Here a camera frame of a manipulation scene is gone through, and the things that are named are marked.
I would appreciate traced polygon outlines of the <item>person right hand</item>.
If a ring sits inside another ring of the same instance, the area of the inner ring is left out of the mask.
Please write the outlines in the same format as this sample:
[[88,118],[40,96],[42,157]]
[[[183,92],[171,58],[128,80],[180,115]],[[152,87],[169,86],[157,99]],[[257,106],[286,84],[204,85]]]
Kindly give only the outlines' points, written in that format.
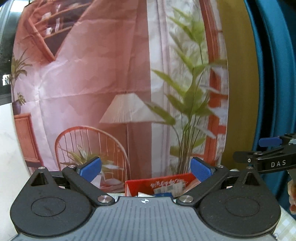
[[296,214],[296,186],[293,180],[287,184],[287,192],[289,195],[290,212],[292,215]]

